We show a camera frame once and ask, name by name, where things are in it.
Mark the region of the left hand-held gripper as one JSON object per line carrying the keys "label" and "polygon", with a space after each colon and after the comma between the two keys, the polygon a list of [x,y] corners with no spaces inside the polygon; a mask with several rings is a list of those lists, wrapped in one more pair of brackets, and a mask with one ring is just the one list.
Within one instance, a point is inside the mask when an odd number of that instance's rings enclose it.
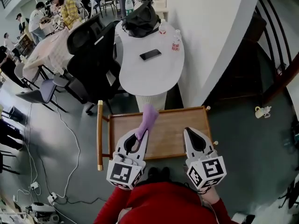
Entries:
{"label": "left hand-held gripper", "polygon": [[143,161],[149,131],[146,130],[140,140],[137,139],[136,129],[121,136],[115,148],[113,159],[108,163],[107,181],[123,190],[133,190],[145,170]]}

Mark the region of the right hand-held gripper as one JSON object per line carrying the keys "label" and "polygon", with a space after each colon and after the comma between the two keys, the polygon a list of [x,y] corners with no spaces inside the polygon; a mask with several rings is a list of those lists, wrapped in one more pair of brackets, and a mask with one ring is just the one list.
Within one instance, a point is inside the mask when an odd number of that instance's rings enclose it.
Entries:
{"label": "right hand-held gripper", "polygon": [[[194,157],[193,152],[210,152],[214,149],[208,136],[201,131],[186,127],[183,132],[183,140],[187,158]],[[227,175],[226,167],[222,156],[205,156],[190,162],[186,172],[196,190],[208,190],[218,185]]]}

